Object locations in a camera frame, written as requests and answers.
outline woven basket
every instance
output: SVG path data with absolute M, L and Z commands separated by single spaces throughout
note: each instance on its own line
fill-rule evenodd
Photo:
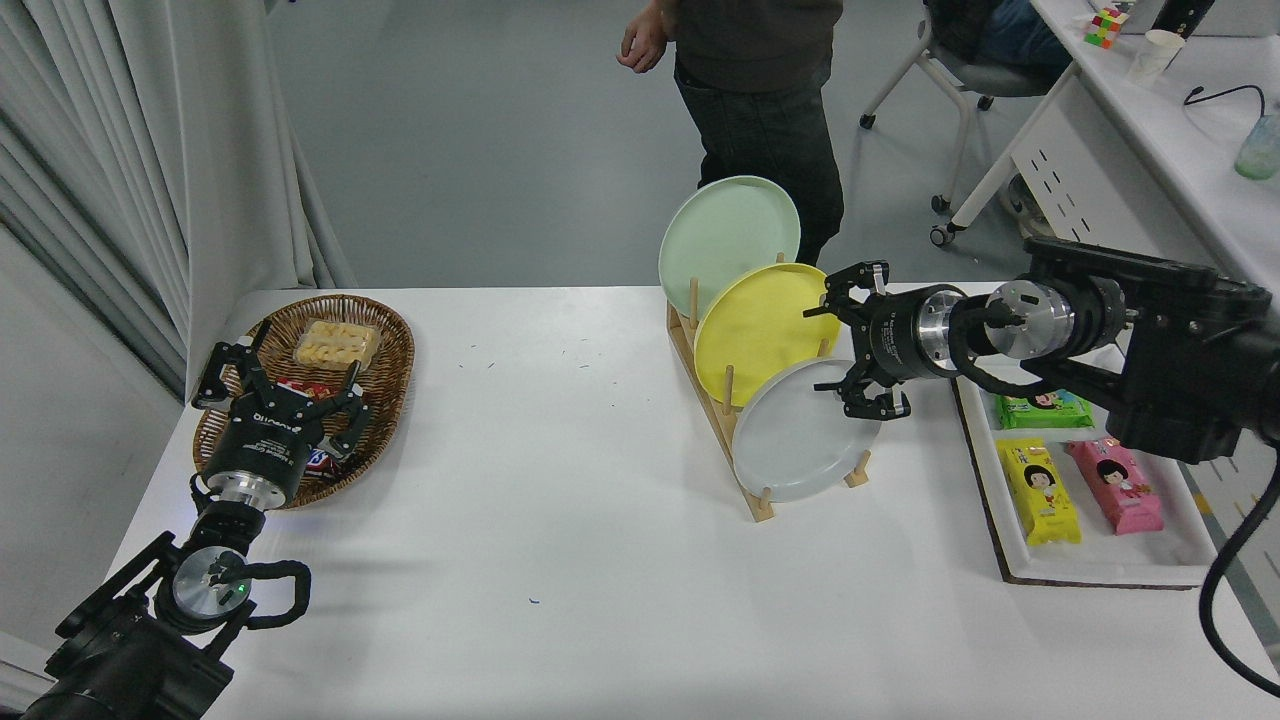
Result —
M 266 370 L 268 377 L 271 380 L 289 378 L 321 383 L 335 389 L 342 387 L 346 370 L 305 366 L 293 359 L 293 348 L 310 322 L 320 319 L 357 323 L 375 327 L 381 333 L 378 354 L 374 355 L 369 368 L 364 369 L 357 378 L 360 387 L 365 389 L 365 401 L 372 413 L 365 434 L 352 454 L 343 460 L 337 479 L 329 482 L 312 477 L 310 473 L 302 477 L 297 496 L 284 506 L 285 509 L 301 507 L 329 497 L 355 482 L 387 448 L 396 433 L 396 425 L 399 423 L 401 410 L 404 406 L 404 396 L 408 392 L 410 373 L 413 369 L 413 334 L 404 319 L 390 307 L 353 295 L 312 297 L 280 307 L 268 315 L 268 319 L 271 320 L 271 331 L 259 350 L 259 359 L 262 361 L 262 369 Z M 255 334 L 257 328 L 259 325 L 253 325 L 246 334 Z M 239 378 L 233 369 L 227 369 L 223 380 L 233 397 L 241 393 Z M 218 445 L 218 438 L 227 428 L 227 414 L 216 410 L 206 411 L 200 419 L 192 443 L 197 470 L 204 471 L 205 464 L 209 462 L 209 457 Z M 347 427 L 347 416 L 328 418 L 324 427 L 325 434 L 329 436 L 342 432 Z

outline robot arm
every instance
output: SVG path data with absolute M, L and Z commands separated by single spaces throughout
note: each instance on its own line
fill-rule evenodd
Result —
M 257 357 L 269 332 L 262 323 L 256 337 L 219 343 L 202 373 L 192 405 L 221 410 L 229 423 L 204 473 L 191 479 L 198 518 L 189 537 L 175 547 L 173 533 L 160 534 L 58 626 L 65 642 L 46 666 L 58 683 L 23 720 L 201 717 L 232 679 L 220 659 L 239 632 L 288 625 L 306 612 L 310 569 L 294 560 L 251 564 L 248 548 L 265 512 L 293 500 L 314 447 L 349 455 L 369 406 L 356 364 L 326 401 L 273 383 Z M 227 366 L 243 388 L 234 398 L 221 379 Z M 335 413 L 349 423 L 329 438 L 324 419 Z M 284 578 L 293 579 L 293 606 L 253 615 L 253 580 Z M 202 648 L 183 637 L 212 630 Z
M 964 375 L 988 392 L 1033 397 L 1065 388 L 1106 407 L 1107 432 L 1121 445 L 1184 462 L 1235 451 L 1242 429 L 1280 447 L 1280 327 L 1268 315 L 1271 293 L 1185 265 L 1056 238 L 1030 238 L 1030 269 L 986 296 L 951 286 L 901 295 L 884 292 L 888 268 L 863 263 L 828 275 L 822 306 L 850 325 L 859 359 L 836 388 L 850 418 L 877 413 L 891 388 L 913 378 Z M 852 288 L 869 291 L 864 301 Z M 1075 357 L 1111 343 L 1126 327 L 1124 368 L 1094 368 Z M 1041 378 L 1001 380 L 978 366 L 987 355 L 1018 359 Z M 818 386 L 815 389 L 832 389 Z M 1280 697 L 1280 685 L 1245 666 L 1213 626 L 1213 593 L 1267 512 L 1280 500 L 1280 464 L 1267 489 L 1222 546 L 1201 588 L 1199 619 L 1222 660 Z

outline chair wheel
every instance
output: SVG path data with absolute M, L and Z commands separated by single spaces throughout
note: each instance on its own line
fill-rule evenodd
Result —
M 929 231 L 929 242 L 932 242 L 934 247 L 946 247 L 951 245 L 951 241 L 954 241 L 955 238 L 956 233 L 948 231 L 942 225 L 933 225 L 933 229 Z

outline gray floor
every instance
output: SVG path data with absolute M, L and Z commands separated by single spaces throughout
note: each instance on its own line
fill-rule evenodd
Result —
M 280 82 L 333 225 L 364 287 L 657 284 L 658 247 L 695 188 L 698 135 L 673 56 L 613 59 L 641 0 L 307 0 L 279 4 Z M 900 281 L 1025 269 L 992 206 L 947 250 L 938 217 L 957 114 L 913 69 L 858 127 L 908 53 L 922 9 L 846 5 L 826 88 L 847 214 L 832 272 L 884 259 Z M 1033 100 L 979 114 L 960 197 Z

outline silver metal joint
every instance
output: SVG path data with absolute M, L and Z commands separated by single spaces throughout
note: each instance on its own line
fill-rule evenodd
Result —
M 964 299 L 965 295 L 957 290 L 940 290 L 920 304 L 920 313 L 915 318 L 920 351 L 929 363 L 948 372 L 956 369 L 947 340 L 951 333 L 951 311 Z
M 243 470 L 224 470 L 206 483 L 209 491 L 225 502 L 242 502 L 255 510 L 275 510 L 284 505 L 284 493 L 275 483 Z
M 252 589 L 253 580 L 215 582 L 227 570 L 243 568 L 244 556 L 223 546 L 209 546 L 192 552 L 173 575 L 173 600 L 192 618 L 220 618 L 239 607 Z
M 1075 328 L 1075 310 L 1060 292 L 1032 281 L 1007 282 L 991 293 L 987 306 L 1004 302 L 1020 325 L 987 328 L 987 340 L 1002 355 L 1018 360 L 1041 357 L 1059 350 Z

